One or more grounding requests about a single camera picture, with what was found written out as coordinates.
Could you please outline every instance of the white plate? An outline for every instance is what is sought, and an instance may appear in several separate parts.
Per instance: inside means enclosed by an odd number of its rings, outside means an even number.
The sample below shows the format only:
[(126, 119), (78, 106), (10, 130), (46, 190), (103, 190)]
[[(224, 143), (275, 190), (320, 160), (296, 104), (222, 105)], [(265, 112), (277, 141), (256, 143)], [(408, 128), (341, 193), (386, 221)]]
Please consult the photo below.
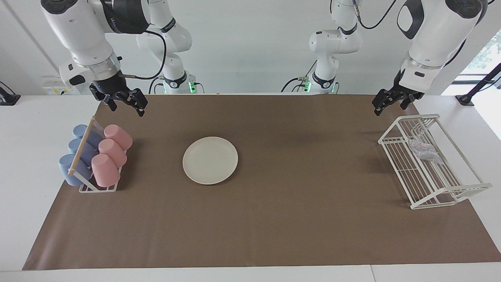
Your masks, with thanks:
[(238, 154), (228, 140), (205, 137), (188, 147), (183, 157), (184, 172), (191, 180), (212, 185), (226, 180), (238, 164)]

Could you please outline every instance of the white table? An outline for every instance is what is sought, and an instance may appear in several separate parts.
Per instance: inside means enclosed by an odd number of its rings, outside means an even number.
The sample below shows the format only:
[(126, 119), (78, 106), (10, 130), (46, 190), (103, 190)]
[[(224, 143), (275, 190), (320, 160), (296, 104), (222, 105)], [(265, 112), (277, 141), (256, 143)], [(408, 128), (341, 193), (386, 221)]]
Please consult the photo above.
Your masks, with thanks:
[[(62, 183), (57, 162), (67, 154), (72, 129), (87, 123), (98, 103), (89, 96), (24, 96), (0, 107), (0, 281), (499, 281), (501, 263), (359, 265), (321, 267), (80, 269), (21, 268)], [(429, 96), (420, 113), (439, 113), (442, 123), (481, 176), (494, 188), (471, 202), (501, 247), (501, 140), (474, 108), (453, 97)]]

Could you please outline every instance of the brown tablecloth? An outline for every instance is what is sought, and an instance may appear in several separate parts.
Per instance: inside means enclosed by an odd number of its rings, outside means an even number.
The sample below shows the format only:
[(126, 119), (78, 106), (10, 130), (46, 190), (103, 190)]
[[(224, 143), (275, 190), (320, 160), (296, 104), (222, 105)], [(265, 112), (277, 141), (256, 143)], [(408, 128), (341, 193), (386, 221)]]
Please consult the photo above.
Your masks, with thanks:
[[(143, 118), (101, 105), (97, 120), (134, 138), (118, 191), (63, 184), (24, 269), (501, 261), (468, 201), (409, 208), (376, 141), (416, 110), (376, 117), (372, 98), (149, 96)], [(182, 168), (206, 136), (239, 155), (213, 186)]]

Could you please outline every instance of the white rack frame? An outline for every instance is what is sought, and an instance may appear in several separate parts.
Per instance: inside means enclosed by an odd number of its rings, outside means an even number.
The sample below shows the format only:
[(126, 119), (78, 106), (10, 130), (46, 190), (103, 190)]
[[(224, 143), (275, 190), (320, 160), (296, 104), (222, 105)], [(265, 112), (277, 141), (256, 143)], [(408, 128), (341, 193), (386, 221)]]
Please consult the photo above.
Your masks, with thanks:
[[(383, 146), (398, 179), (411, 202), (411, 209), (423, 209), (455, 205), (469, 197), (492, 187), (485, 183), (475, 171), (463, 152), (452, 140), (438, 120), (440, 115), (410, 115), (397, 118), (382, 135), (378, 143)], [(438, 147), (430, 128), (438, 125), (454, 146), (469, 169), (478, 179), (479, 184), (463, 185), (450, 169), (449, 162)], [(409, 140), (433, 145), (444, 164), (425, 161), (418, 158), (409, 146)]]
[[(93, 116), (89, 122), (89, 125), (87, 126), (87, 130), (85, 130), (84, 136), (82, 137), (82, 142), (80, 143), (80, 146), (78, 146), (77, 153), (75, 154), (75, 157), (73, 158), (73, 162), (71, 163), (71, 167), (68, 169), (68, 175), (69, 176), (75, 176), (78, 178), (80, 181), (82, 181), (83, 185), (80, 186), (78, 191), (83, 194), (90, 194), (90, 193), (111, 193), (115, 192), (118, 187), (118, 182), (117, 184), (110, 186), (110, 187), (99, 187), (99, 186), (94, 186), (92, 183), (90, 183), (87, 179), (85, 179), (78, 171), (77, 171), (77, 165), (78, 161), (80, 160), (80, 157), (82, 156), (82, 152), (84, 150), (84, 145), (87, 142), (87, 139), (89, 138), (91, 130), (94, 129), (97, 131), (101, 136), (104, 136), (104, 129), (103, 127), (96, 121), (96, 117)], [(122, 173), (122, 167), (118, 169), (118, 173)]]

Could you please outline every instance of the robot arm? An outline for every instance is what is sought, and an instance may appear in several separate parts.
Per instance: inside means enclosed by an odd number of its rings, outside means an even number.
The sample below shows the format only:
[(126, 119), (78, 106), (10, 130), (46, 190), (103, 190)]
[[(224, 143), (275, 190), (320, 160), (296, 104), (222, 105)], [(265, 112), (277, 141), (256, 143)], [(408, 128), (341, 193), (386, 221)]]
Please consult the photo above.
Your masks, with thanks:
[(41, 0), (44, 15), (72, 61), (60, 68), (63, 81), (76, 86), (92, 81), (91, 92), (116, 109), (114, 100), (144, 114), (148, 101), (140, 89), (130, 90), (105, 32), (141, 34), (149, 26), (147, 0)]
[(339, 26), (337, 30), (322, 30), (310, 37), (310, 49), (317, 55), (318, 63), (310, 75), (313, 92), (329, 93), (334, 86), (339, 62), (335, 54), (357, 52), (362, 46), (362, 37), (357, 31), (357, 17), (352, 0), (335, 0), (332, 20)]
[(487, 0), (407, 0), (397, 23), (412, 45), (393, 87), (381, 89), (373, 100), (376, 115), (397, 101), (406, 109), (421, 99), (486, 9)]
[[(195, 77), (183, 66), (181, 58), (175, 53), (188, 51), (192, 45), (191, 34), (172, 16), (167, 0), (150, 0), (151, 24), (148, 30), (161, 33), (167, 42), (167, 59), (162, 69), (164, 89), (169, 94), (194, 92)], [(158, 63), (162, 63), (164, 50), (158, 39), (150, 34), (136, 38), (137, 45), (150, 53)]]

